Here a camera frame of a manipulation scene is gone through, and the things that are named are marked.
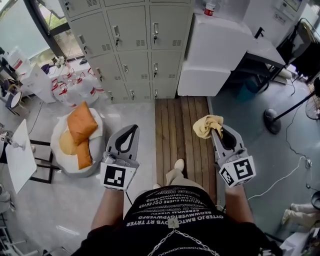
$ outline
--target white bean bag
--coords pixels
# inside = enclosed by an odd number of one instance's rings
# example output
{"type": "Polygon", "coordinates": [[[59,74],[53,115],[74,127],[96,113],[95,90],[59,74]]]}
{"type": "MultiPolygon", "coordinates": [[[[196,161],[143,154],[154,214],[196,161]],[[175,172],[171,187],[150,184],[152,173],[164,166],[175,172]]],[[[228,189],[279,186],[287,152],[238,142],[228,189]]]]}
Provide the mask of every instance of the white bean bag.
{"type": "Polygon", "coordinates": [[[61,135],[68,129],[67,118],[71,114],[58,117],[59,121],[53,129],[50,146],[58,166],[71,177],[84,178],[90,176],[98,167],[106,150],[104,122],[94,108],[89,108],[98,124],[96,131],[89,137],[89,149],[92,157],[92,165],[79,170],[77,155],[67,155],[62,152],[59,145],[61,135]]]}

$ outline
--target black stand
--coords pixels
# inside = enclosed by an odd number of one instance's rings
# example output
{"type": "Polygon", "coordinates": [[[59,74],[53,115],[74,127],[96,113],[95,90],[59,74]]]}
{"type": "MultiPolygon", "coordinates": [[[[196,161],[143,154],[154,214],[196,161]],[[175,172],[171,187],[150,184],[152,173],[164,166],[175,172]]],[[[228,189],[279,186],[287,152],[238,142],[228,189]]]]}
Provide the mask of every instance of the black stand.
{"type": "MultiPolygon", "coordinates": [[[[30,139],[30,143],[34,144],[34,145],[42,145],[42,146],[50,147],[50,143],[49,142],[43,142],[43,141],[30,139]]],[[[30,181],[35,181],[35,182],[51,184],[54,170],[60,170],[59,167],[52,165],[52,160],[54,159],[54,154],[52,154],[52,151],[50,150],[49,160],[45,160],[45,159],[37,158],[37,157],[35,157],[34,159],[40,160],[40,161],[43,161],[43,162],[46,162],[46,163],[49,164],[49,165],[43,165],[43,164],[37,164],[36,165],[38,167],[49,169],[49,178],[48,179],[43,179],[43,178],[31,177],[29,180],[30,181]]]]}
{"type": "Polygon", "coordinates": [[[287,111],[283,112],[282,114],[277,116],[277,112],[272,109],[266,109],[263,114],[263,120],[265,127],[273,134],[278,134],[281,130],[281,121],[279,120],[295,108],[299,107],[301,104],[309,100],[311,97],[313,97],[316,94],[316,90],[314,90],[312,93],[310,93],[307,97],[305,97],[303,100],[301,100],[299,103],[295,104],[293,107],[288,109],[287,111]]]}

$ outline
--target black t-shirt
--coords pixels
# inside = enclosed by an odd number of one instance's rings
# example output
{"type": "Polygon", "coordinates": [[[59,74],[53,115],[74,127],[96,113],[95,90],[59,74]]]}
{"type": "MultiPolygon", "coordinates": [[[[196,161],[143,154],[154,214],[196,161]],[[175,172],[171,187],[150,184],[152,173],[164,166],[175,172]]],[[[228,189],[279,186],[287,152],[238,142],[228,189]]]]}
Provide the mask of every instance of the black t-shirt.
{"type": "Polygon", "coordinates": [[[277,250],[253,223],[218,211],[202,189],[166,186],[140,195],[120,226],[92,230],[74,255],[257,256],[269,247],[277,250]]]}

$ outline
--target wooden floor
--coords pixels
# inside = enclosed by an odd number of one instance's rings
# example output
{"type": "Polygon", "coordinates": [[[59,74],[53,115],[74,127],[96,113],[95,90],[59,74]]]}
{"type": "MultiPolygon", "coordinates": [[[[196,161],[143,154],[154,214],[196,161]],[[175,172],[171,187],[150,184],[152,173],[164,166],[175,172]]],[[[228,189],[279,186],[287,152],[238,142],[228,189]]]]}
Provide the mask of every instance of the wooden floor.
{"type": "Polygon", "coordinates": [[[206,97],[155,101],[156,180],[166,184],[175,162],[185,161],[184,176],[201,185],[216,203],[215,154],[211,139],[199,138],[194,123],[209,115],[206,97]]]}

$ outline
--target fan base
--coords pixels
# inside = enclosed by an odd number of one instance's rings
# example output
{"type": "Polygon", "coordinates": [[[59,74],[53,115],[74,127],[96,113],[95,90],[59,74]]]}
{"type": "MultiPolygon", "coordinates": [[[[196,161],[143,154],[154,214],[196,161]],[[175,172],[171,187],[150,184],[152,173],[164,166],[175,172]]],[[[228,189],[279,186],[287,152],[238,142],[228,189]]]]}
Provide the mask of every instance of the fan base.
{"type": "Polygon", "coordinates": [[[278,134],[281,130],[281,121],[274,121],[277,116],[277,112],[272,108],[266,109],[263,114],[264,125],[272,134],[278,134]]]}

